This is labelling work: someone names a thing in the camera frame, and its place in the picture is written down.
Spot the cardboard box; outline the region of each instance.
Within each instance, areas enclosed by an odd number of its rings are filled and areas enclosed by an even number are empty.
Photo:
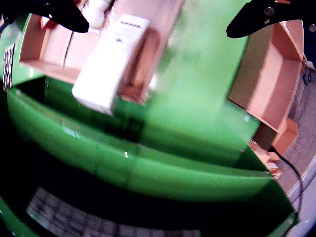
[[[269,160],[267,163],[265,163],[265,165],[276,179],[278,179],[283,172],[272,160]]]
[[[73,33],[57,25],[42,30],[40,17],[31,15],[21,47],[20,64],[36,69],[50,77],[74,84],[87,58],[98,44],[102,32],[123,14],[131,14],[150,20],[148,40],[140,51],[132,56],[118,94],[123,99],[144,104],[151,77],[154,74],[182,0],[117,0],[106,17],[105,28],[100,34]]]
[[[304,57],[302,21],[277,23],[249,37],[228,99],[279,132],[286,120]]]

